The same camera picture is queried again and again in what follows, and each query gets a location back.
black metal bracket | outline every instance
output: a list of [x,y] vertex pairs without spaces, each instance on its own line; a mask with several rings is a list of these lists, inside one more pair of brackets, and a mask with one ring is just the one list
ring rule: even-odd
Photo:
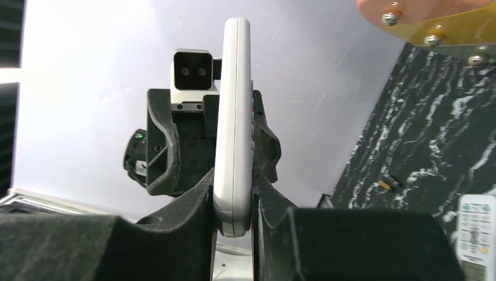
[[[274,183],[281,145],[267,126],[260,92],[253,91],[253,98],[254,167]],[[148,91],[146,189],[150,195],[178,197],[213,168],[218,112],[218,95],[206,95],[200,104],[171,105],[170,90]]]

white camera housing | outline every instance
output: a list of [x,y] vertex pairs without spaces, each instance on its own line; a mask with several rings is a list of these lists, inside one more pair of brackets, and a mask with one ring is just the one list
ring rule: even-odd
[[[212,57],[207,50],[196,50],[196,49],[177,49],[174,52],[174,56],[177,53],[189,53],[189,54],[208,54]],[[172,104],[182,104],[183,102],[202,102],[204,95],[218,95],[219,91],[213,83],[213,57],[212,65],[210,65],[210,81],[211,86],[207,90],[181,90],[176,86],[176,69],[174,67],[174,60],[171,63],[170,68],[170,91],[171,91],[171,103]]]
[[253,90],[250,23],[226,22],[213,177],[213,205],[221,234],[243,237],[252,209]]

remote control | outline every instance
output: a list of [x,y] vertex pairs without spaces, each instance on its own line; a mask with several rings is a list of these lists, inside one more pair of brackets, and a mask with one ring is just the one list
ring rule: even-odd
[[466,194],[460,197],[456,253],[467,281],[496,280],[496,197]]
[[250,228],[253,165],[253,91],[250,23],[226,22],[222,50],[213,206],[221,234],[243,237]]

black curtain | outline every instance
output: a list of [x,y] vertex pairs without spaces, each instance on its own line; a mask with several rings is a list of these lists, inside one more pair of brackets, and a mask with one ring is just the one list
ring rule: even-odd
[[[20,67],[25,1],[0,1],[0,68]],[[0,84],[0,196],[11,186],[18,83]]]

black foam padding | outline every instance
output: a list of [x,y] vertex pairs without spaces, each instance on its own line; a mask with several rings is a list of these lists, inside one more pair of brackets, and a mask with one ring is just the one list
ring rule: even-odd
[[296,208],[255,174],[255,280],[464,280],[429,214]]
[[0,280],[209,280],[213,169],[137,225],[108,215],[0,215]]

